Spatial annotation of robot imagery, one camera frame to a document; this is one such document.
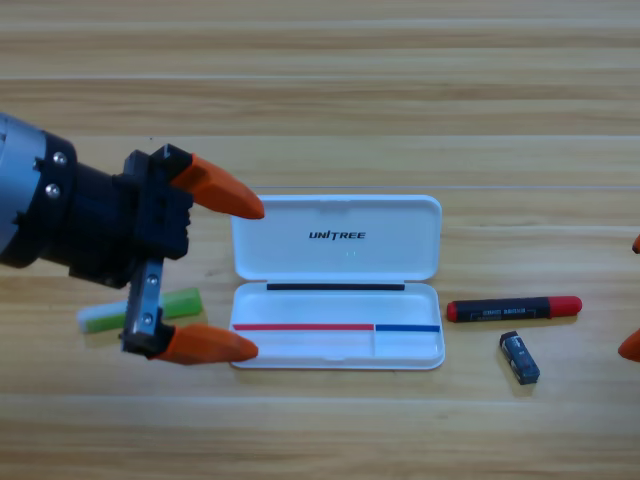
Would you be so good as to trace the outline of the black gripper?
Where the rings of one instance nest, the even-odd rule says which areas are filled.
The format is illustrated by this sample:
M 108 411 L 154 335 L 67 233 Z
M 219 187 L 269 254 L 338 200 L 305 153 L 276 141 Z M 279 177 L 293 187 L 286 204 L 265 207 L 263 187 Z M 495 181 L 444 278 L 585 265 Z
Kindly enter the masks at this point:
M 151 334 L 124 331 L 125 352 L 179 365 L 253 359 L 257 345 L 230 330 L 160 323 L 163 263 L 187 253 L 193 200 L 244 219 L 265 215 L 261 199 L 248 186 L 172 144 L 152 154 L 134 151 L 118 175 L 81 172 L 67 221 L 69 275 L 112 288 L 130 287 L 125 325 L 154 329 Z

